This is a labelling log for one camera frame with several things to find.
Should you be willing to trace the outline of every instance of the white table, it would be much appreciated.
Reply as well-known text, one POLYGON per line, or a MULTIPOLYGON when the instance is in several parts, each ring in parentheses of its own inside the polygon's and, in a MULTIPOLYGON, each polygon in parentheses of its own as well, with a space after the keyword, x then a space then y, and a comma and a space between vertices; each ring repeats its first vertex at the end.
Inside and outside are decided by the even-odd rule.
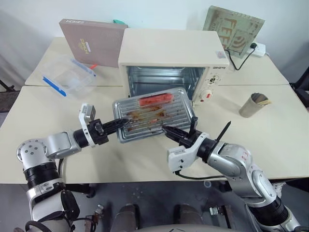
MULTIPOLYGON (((113 120, 112 102, 122 97, 122 87, 97 87, 82 100, 62 97, 51 87, 23 87, 0 128, 0 183, 25 183, 22 163, 16 157, 20 143, 79 129, 83 102, 95 105, 96 118, 102 122, 113 120)), ((195 114, 197 128, 212 138, 231 120, 223 141, 249 149, 269 178, 309 176, 309 115, 289 86, 219 86, 211 101, 195 108, 195 114), (238 109, 253 92, 266 94, 273 104, 251 118, 242 118, 238 109)), ((67 183, 183 180, 168 170, 167 149, 177 144, 164 135, 127 144, 120 144, 115 134, 109 139, 67 158, 67 183)), ((201 160, 182 173, 219 174, 201 160)))
MULTIPOLYGON (((57 55, 68 54, 73 57, 70 47, 64 37, 55 37, 46 50, 36 69, 26 80, 28 86, 47 86, 42 80, 42 66, 53 60, 57 55)), ((232 57, 236 66, 243 59, 232 57)), ((118 68, 97 66, 94 69, 97 74, 95 86, 122 86, 118 68)), ((219 85, 287 85, 288 81, 279 72, 268 56, 262 58, 251 56, 239 71, 235 71, 230 65, 226 76, 219 85)))

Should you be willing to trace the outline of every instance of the orange object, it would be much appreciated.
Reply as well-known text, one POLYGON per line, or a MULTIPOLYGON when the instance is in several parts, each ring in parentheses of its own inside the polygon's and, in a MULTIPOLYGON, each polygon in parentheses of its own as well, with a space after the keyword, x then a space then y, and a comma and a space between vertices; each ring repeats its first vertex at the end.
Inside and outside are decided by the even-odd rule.
POLYGON ((141 98, 139 99, 139 102, 140 102, 140 106, 146 106, 146 105, 151 105, 151 104, 156 104, 156 103, 170 102, 173 99, 174 99, 173 94, 163 93, 163 94, 158 94, 158 95, 151 96, 151 97, 141 98))
POLYGON ((95 67, 97 67, 97 64, 92 65, 90 69, 94 69, 95 67))
POLYGON ((155 118, 155 119, 151 120, 150 123, 156 123, 157 121, 159 121, 159 119, 155 118))

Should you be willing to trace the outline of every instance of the plastic container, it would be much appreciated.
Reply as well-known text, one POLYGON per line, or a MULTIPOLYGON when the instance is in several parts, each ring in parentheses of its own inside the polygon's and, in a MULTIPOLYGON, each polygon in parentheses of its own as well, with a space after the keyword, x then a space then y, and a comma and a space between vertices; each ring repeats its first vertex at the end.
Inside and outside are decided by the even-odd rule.
POLYGON ((43 81, 63 96, 79 95, 87 92, 85 86, 95 86, 95 72, 67 55, 44 64, 40 72, 43 81))

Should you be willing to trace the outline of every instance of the power strip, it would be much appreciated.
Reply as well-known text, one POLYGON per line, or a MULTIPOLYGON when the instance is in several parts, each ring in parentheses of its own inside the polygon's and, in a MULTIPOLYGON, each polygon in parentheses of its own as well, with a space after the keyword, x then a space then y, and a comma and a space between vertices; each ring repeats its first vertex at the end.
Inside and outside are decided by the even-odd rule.
MULTIPOLYGON (((257 57, 263 57, 266 53, 266 46, 265 44, 262 43, 256 43, 257 46, 255 48, 255 51, 252 53, 252 55, 257 56, 257 57)), ((247 51, 247 54, 252 52, 252 48, 249 48, 247 51)))

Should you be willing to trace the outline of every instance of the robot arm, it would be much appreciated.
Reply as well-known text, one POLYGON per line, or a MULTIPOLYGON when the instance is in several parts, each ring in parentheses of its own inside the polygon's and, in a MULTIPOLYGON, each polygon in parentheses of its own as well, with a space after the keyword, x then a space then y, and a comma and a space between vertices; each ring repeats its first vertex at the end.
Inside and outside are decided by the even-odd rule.
POLYGON ((196 130, 196 125, 197 117, 193 117, 189 133, 163 126, 165 135, 180 145, 168 150, 172 172, 179 172, 202 158, 227 178, 232 190, 248 205, 262 230, 291 232, 300 226, 263 171, 253 162, 250 152, 242 146, 220 141, 230 122, 216 140, 196 130))
POLYGON ((17 158, 23 163, 28 182, 27 197, 32 220, 28 222, 26 231, 34 232, 44 226, 50 231, 70 231, 71 223, 79 215, 79 208, 73 194, 65 190, 55 159, 63 159, 89 145, 104 144, 109 141, 109 134, 128 123, 127 119, 116 119, 102 124, 100 119, 94 120, 95 114, 94 106, 84 103, 79 114, 81 129, 43 139, 30 139, 18 147, 17 158))

